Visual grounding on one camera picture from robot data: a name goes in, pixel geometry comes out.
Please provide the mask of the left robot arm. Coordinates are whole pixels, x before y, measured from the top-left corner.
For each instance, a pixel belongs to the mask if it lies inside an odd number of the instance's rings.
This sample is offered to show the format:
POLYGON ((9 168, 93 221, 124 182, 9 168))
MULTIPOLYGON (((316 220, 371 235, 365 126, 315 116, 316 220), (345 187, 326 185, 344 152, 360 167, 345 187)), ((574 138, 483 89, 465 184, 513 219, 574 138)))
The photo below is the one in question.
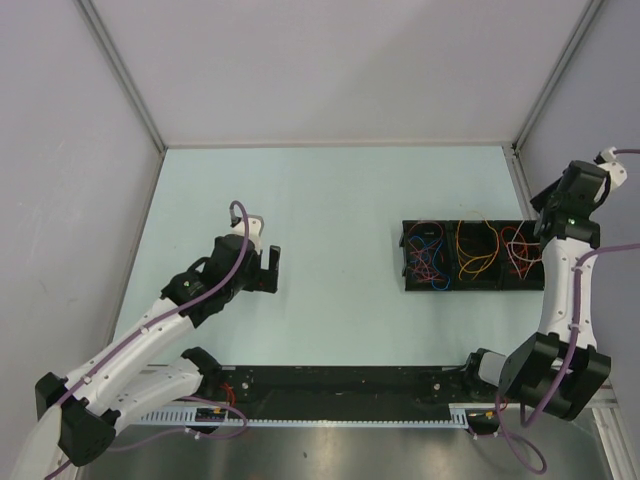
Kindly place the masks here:
POLYGON ((175 275, 152 307, 119 341, 64 377, 44 375, 35 386, 38 416, 61 408, 56 452, 84 466, 101 456, 139 417, 181 398, 207 400, 224 390, 220 363, 201 347, 185 350, 169 366, 146 377, 157 354, 194 331, 242 291, 275 293, 281 250, 269 249, 269 265, 253 240, 219 236, 210 256, 175 275))

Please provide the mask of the black compartment tray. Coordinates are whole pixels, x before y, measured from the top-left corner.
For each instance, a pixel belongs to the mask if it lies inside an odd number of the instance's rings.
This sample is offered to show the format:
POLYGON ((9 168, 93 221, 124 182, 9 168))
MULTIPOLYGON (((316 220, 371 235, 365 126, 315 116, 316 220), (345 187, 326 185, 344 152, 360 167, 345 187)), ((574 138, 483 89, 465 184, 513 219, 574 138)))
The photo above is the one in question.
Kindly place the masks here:
POLYGON ((399 247, 407 291, 541 291, 533 220, 404 220, 399 247))

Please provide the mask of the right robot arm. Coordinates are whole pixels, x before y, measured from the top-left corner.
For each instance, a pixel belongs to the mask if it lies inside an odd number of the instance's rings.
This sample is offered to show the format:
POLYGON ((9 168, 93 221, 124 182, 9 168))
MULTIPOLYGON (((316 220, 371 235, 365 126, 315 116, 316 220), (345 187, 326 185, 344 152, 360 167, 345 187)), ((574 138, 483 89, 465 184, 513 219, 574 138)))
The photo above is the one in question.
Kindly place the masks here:
POLYGON ((531 200, 544 268, 540 323, 510 355, 479 349, 461 376, 463 393, 484 401, 496 390, 508 400, 563 420, 574 419, 611 371, 597 351, 591 280, 601 229, 591 214, 627 179, 613 153, 573 161, 559 180, 531 200))

